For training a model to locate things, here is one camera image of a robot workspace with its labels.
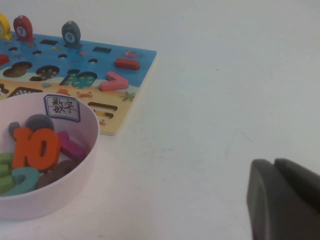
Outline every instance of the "yellow fish peg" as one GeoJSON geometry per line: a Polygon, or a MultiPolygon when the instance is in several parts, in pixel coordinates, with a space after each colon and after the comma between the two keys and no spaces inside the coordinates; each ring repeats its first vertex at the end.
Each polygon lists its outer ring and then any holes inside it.
{"type": "Polygon", "coordinates": [[[0,39],[12,39],[10,23],[3,13],[0,13],[0,39]]]}

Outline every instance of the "wooden puzzle board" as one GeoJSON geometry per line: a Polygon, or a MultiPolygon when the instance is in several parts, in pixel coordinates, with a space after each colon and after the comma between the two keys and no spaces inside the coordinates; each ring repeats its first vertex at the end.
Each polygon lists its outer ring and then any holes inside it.
{"type": "Polygon", "coordinates": [[[95,110],[102,134],[115,135],[135,102],[156,51],[80,41],[80,49],[65,47],[62,37],[33,34],[34,41],[0,39],[0,100],[32,92],[63,93],[79,98],[95,110]],[[138,60],[139,70],[115,67],[116,58],[138,60]],[[126,78],[129,87],[100,91],[107,72],[126,78]]]}

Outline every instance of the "label sticker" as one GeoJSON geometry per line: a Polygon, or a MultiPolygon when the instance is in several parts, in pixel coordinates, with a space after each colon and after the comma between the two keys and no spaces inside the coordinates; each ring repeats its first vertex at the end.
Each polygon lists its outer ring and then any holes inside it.
{"type": "Polygon", "coordinates": [[[51,118],[80,122],[80,106],[74,97],[48,94],[44,97],[44,105],[51,118]]]}

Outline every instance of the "orange number 10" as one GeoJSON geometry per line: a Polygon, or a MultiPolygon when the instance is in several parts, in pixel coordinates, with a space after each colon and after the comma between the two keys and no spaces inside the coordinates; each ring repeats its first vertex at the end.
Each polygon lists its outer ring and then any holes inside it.
{"type": "Polygon", "coordinates": [[[53,130],[40,128],[33,132],[30,128],[21,126],[14,130],[13,137],[16,140],[13,169],[29,165],[45,172],[58,163],[61,143],[53,130]]]}

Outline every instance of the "white bowl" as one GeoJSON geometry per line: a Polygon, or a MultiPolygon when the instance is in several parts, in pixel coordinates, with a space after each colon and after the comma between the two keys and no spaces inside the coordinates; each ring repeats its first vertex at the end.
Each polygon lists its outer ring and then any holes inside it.
{"type": "MultiPolygon", "coordinates": [[[[66,130],[73,140],[76,139],[86,148],[88,153],[74,170],[50,185],[20,195],[0,197],[0,218],[32,219],[53,213],[75,198],[87,183],[94,165],[100,125],[95,112],[86,103],[73,97],[69,100],[66,98],[69,97],[63,94],[40,92],[13,96],[0,101],[0,153],[14,152],[15,141],[8,131],[11,122],[19,122],[21,126],[24,126],[28,117],[34,114],[45,115],[46,111],[54,123],[55,132],[66,130]],[[78,102],[79,116],[75,111],[75,106],[72,107],[70,111],[72,113],[69,115],[67,114],[68,108],[64,109],[66,113],[63,111],[55,113],[58,111],[54,110],[51,103],[54,96],[61,99],[62,102],[73,101],[72,105],[78,102]]],[[[68,157],[60,154],[59,161],[66,159],[68,157]]]]}

